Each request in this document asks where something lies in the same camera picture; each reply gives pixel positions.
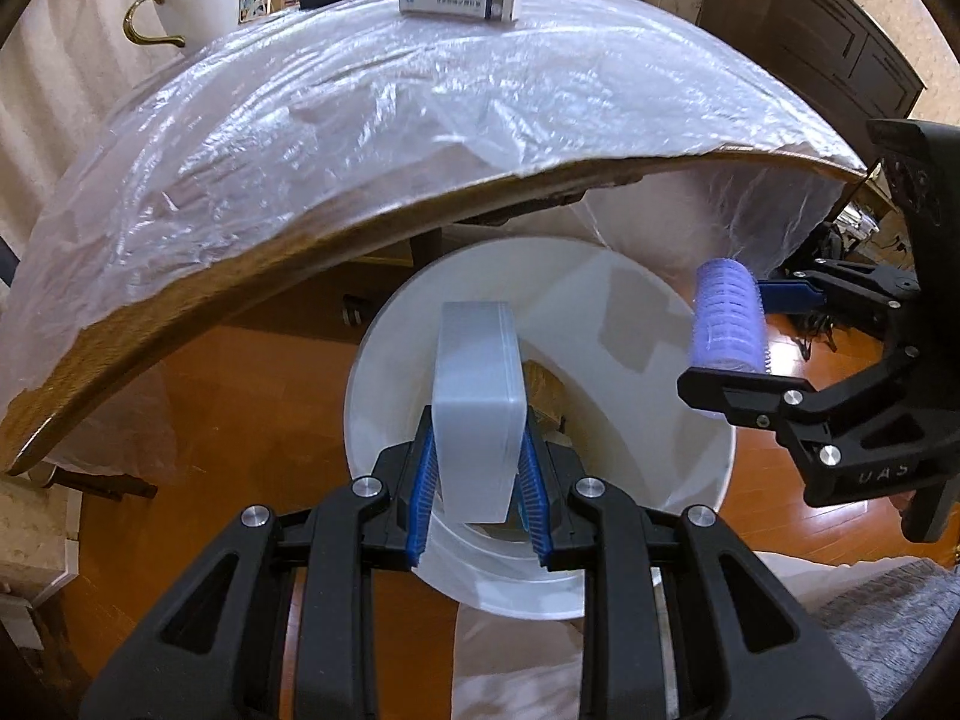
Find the beige curtain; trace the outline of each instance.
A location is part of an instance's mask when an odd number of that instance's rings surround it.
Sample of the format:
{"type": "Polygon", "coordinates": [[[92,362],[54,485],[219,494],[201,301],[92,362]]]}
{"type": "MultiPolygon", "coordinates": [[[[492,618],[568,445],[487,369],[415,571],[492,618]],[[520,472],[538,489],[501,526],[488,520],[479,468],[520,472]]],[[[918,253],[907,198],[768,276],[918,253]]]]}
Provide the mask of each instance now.
{"type": "MultiPolygon", "coordinates": [[[[32,0],[0,50],[0,235],[18,255],[110,108],[176,57],[174,47],[138,47],[123,36],[132,1],[32,0]]],[[[160,34],[150,6],[137,25],[160,34]]]]}

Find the cabinet door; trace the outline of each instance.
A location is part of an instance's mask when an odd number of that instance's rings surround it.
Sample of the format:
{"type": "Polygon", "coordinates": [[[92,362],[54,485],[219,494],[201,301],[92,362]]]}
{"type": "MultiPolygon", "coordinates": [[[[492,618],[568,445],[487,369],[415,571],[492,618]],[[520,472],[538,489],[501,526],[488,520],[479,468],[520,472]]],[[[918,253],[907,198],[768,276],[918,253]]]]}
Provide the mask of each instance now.
{"type": "Polygon", "coordinates": [[[842,79],[867,39],[846,0],[774,0],[764,31],[781,62],[800,60],[842,79]]]}
{"type": "Polygon", "coordinates": [[[877,119],[896,119],[906,116],[923,84],[912,70],[898,66],[890,50],[874,38],[867,39],[848,85],[872,116],[877,119]]]}

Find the white mug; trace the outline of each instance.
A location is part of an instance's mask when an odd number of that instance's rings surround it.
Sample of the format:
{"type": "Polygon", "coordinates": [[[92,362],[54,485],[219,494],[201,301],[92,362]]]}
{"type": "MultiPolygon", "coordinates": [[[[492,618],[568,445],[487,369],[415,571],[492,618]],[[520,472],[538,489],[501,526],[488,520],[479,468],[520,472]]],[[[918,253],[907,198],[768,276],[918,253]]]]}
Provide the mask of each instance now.
{"type": "Polygon", "coordinates": [[[147,0],[137,0],[123,19],[123,32],[138,46],[171,44],[192,53],[237,28],[240,0],[150,0],[166,29],[163,37],[141,35],[133,27],[133,13],[147,0]]]}

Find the white plastic box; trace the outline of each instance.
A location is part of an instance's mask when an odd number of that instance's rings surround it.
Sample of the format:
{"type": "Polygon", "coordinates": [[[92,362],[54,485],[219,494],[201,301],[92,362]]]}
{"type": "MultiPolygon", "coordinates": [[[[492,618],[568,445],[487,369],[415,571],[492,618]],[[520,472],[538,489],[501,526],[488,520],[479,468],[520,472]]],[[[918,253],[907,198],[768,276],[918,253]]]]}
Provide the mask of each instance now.
{"type": "Polygon", "coordinates": [[[508,303],[440,309],[432,407],[445,516],[506,521],[527,418],[508,303]]]}

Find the translucent plastic container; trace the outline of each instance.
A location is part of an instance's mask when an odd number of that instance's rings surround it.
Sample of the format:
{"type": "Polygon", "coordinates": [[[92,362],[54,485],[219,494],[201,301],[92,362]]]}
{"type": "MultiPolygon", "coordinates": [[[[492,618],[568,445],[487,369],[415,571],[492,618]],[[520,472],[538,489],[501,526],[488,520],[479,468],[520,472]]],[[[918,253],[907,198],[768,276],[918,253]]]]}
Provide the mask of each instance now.
{"type": "Polygon", "coordinates": [[[767,371],[767,328],[757,281],[736,260],[710,260],[697,271],[690,365],[767,371]]]}
{"type": "Polygon", "coordinates": [[[443,305],[431,403],[445,515],[505,522],[527,416],[508,303],[443,305]]]}

